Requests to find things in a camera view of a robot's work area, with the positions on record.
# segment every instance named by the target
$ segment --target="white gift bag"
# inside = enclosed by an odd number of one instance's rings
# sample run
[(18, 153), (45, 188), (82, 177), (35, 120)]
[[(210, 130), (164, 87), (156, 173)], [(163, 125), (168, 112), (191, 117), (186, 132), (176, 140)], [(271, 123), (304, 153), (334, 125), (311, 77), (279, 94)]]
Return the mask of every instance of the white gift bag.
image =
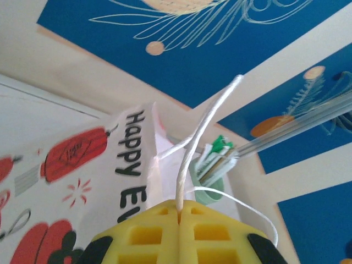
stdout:
[(159, 203), (154, 104), (0, 157), (1, 263), (74, 263), (92, 237)]

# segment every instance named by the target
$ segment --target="black corner piece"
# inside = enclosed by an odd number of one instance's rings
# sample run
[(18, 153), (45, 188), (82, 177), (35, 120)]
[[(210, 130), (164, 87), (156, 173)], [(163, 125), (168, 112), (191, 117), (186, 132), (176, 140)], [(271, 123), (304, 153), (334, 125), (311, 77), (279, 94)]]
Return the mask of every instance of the black corner piece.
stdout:
[(249, 234), (247, 238), (262, 264), (287, 264), (270, 240), (257, 234)]
[(76, 264), (101, 264), (113, 238), (104, 236), (91, 242)]

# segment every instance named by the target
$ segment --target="white line drawing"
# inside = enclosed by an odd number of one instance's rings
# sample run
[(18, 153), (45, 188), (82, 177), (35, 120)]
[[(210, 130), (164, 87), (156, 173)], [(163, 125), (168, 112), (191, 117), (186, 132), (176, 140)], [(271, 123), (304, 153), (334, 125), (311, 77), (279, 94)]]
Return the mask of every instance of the white line drawing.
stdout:
[[(142, 0), (146, 8), (116, 0), (109, 1), (127, 10), (131, 9), (134, 13), (98, 16), (89, 21), (144, 27), (133, 38), (153, 39), (146, 46), (146, 52), (157, 56), (176, 47), (186, 48), (196, 40), (197, 47), (200, 47), (219, 31), (222, 33), (215, 43), (218, 45), (225, 41), (242, 21), (259, 25), (275, 24), (301, 11), (313, 0)], [(283, 14), (266, 20), (254, 18), (255, 14), (271, 7), (282, 9)]]
[[(287, 107), (286, 111), (282, 113), (282, 118), (279, 119), (274, 127), (270, 128), (270, 131), (287, 123), (289, 118), (301, 117), (304, 114), (328, 104), (330, 100), (337, 98), (352, 89), (352, 73), (349, 71), (343, 71), (335, 85), (326, 91), (324, 95), (321, 95), (325, 82), (324, 71), (324, 66), (316, 66), (305, 72), (303, 75), (303, 78), (306, 80), (304, 88), (300, 89), (290, 100), (290, 105)], [(328, 123), (321, 124), (322, 129), (327, 135), (332, 135), (336, 126), (339, 126), (347, 133), (352, 134), (350, 128), (352, 127), (352, 112), (348, 112), (332, 119), (331, 124), (330, 128), (327, 128)]]

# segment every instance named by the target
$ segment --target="green plastic cup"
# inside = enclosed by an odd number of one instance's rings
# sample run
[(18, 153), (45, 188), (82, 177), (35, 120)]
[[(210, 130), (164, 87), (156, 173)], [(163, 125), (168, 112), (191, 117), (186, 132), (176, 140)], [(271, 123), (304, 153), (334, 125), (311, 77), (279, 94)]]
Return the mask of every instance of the green plastic cup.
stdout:
[[(197, 158), (192, 160), (190, 165), (189, 165), (189, 172), (191, 174), (191, 179), (193, 182), (194, 186), (202, 186), (199, 182), (199, 180), (197, 179), (197, 175), (195, 172), (195, 168), (194, 165), (197, 162)], [(216, 189), (218, 191), (224, 191), (224, 181), (222, 178), (218, 179), (215, 183), (213, 183), (210, 188)], [(203, 191), (203, 190), (199, 190), (199, 191), (195, 191), (194, 193), (195, 197), (196, 197), (196, 201), (199, 202), (202, 205), (209, 205), (212, 204), (214, 202), (217, 202), (221, 199), (222, 194), (217, 194), (216, 192), (211, 192), (211, 191)]]

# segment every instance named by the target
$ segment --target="white string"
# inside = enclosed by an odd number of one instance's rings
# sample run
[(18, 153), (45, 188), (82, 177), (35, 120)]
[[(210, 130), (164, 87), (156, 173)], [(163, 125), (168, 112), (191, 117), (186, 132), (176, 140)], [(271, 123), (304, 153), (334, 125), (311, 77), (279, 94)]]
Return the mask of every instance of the white string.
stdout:
[(172, 146), (171, 148), (168, 148), (167, 150), (159, 153), (157, 155), (157, 158), (159, 160), (162, 160), (163, 158), (166, 158), (167, 156), (170, 156), (175, 151), (178, 151), (179, 149), (182, 149), (185, 145), (187, 145), (189, 143), (189, 141), (191, 141), (192, 138), (193, 138), (193, 135), (190, 135), (190, 136), (186, 137), (184, 140), (182, 140), (181, 142), (179, 142), (176, 145)]
[(216, 190), (216, 189), (213, 189), (213, 188), (208, 188), (208, 187), (203, 187), (203, 186), (196, 186), (190, 190), (188, 190), (186, 193), (192, 193), (194, 191), (211, 191), (213, 193), (217, 193), (217, 194), (221, 194), (227, 198), (230, 198), (231, 200), (239, 203), (240, 205), (248, 208), (249, 210), (251, 210), (252, 212), (255, 212), (257, 215), (259, 215), (260, 217), (262, 217), (264, 220), (266, 220), (270, 226), (272, 227), (273, 229), (273, 232), (274, 232), (274, 241), (273, 241), (273, 244), (275, 246), (275, 248), (277, 248), (277, 244), (279, 242), (279, 235), (277, 233), (277, 230), (276, 230), (276, 227), (275, 225), (273, 224), (273, 222), (271, 222), (271, 220), (265, 215), (263, 214), (262, 212), (258, 211), (257, 209), (254, 209), (253, 207), (247, 205), (246, 203), (242, 202), (241, 200), (238, 200), (237, 198), (235, 197), (232, 197), (231, 195), (225, 193), (225, 192), (222, 192), (222, 191), (219, 191), (219, 190)]
[(243, 80), (243, 75), (237, 75), (235, 79), (223, 89), (223, 92), (216, 98), (208, 107), (206, 112), (203, 114), (199, 125), (197, 126), (192, 139), (188, 143), (187, 150), (185, 155), (183, 156), (183, 160), (181, 163), (180, 170), (177, 175), (176, 182), (176, 208), (177, 211), (180, 212), (183, 208), (183, 196), (184, 196), (184, 185), (186, 181), (186, 175), (188, 171), (189, 164), (191, 163), (192, 157), (196, 148), (198, 146), (198, 142), (200, 137), (204, 133), (207, 125), (211, 121), (212, 117), (216, 113), (217, 109), (223, 104), (226, 98), (231, 94), (231, 92), (240, 84)]

